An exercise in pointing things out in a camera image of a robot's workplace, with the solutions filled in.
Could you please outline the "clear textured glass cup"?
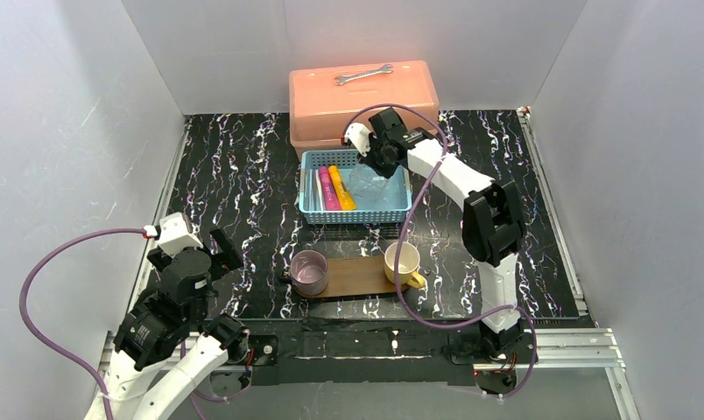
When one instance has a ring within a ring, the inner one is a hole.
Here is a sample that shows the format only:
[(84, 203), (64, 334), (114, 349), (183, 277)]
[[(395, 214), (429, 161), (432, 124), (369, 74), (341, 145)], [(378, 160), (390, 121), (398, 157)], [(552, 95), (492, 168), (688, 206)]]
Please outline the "clear textured glass cup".
[(358, 163), (349, 174), (348, 190), (356, 197), (369, 202), (387, 203), (390, 179), (378, 175), (366, 164)]

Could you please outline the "yellow toothpaste tube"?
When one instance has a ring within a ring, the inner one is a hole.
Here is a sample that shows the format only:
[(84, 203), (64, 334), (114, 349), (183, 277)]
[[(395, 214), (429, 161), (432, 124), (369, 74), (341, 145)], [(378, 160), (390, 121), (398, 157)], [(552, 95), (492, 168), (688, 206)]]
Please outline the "yellow toothpaste tube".
[(338, 167), (336, 165), (330, 165), (327, 170), (334, 186), (337, 199), (341, 205), (341, 209), (344, 211), (356, 210), (356, 203), (344, 185)]

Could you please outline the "purple ceramic mug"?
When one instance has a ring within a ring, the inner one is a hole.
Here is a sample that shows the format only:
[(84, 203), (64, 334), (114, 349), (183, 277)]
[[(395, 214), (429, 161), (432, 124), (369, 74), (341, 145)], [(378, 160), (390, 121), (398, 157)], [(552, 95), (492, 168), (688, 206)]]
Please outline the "purple ceramic mug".
[(290, 262), (286, 274), (278, 280), (290, 284), (303, 296), (316, 296), (328, 285), (328, 263), (326, 257), (312, 249), (300, 251)]

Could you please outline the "yellow ceramic mug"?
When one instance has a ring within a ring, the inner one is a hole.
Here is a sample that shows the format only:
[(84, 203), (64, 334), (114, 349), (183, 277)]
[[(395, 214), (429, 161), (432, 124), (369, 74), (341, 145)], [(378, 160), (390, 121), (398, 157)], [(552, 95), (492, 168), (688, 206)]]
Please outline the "yellow ceramic mug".
[(420, 253), (409, 242), (402, 244), (398, 262), (395, 261), (398, 244), (392, 243), (384, 253), (384, 272), (390, 283), (394, 284), (394, 269), (398, 270), (401, 285), (422, 289), (426, 286), (426, 279), (419, 273)]

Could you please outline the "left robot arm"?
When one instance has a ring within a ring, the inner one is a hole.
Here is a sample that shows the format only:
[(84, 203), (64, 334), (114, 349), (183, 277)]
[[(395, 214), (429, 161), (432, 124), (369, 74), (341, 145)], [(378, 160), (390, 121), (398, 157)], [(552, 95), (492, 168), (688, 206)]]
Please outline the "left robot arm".
[(158, 229), (149, 255), (161, 279), (143, 290), (118, 327), (114, 352), (87, 419), (167, 419), (221, 365), (241, 365), (250, 384), (249, 329), (222, 314), (208, 319), (212, 283), (243, 261), (220, 229), (212, 252), (190, 234)]

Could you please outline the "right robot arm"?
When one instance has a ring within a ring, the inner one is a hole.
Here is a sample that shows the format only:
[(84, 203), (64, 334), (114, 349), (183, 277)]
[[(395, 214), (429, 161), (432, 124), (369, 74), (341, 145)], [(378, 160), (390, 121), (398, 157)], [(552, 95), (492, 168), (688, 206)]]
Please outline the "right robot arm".
[(448, 149), (442, 130), (432, 134), (408, 128), (404, 106), (371, 107), (369, 148), (363, 162), (389, 177), (399, 168), (425, 177), (424, 190), (435, 186), (459, 206), (461, 241), (477, 262), (482, 308), (474, 321), (480, 347), (492, 357), (506, 354), (520, 340), (524, 325), (517, 303), (517, 257), (526, 227), (515, 182), (500, 183), (461, 161)]

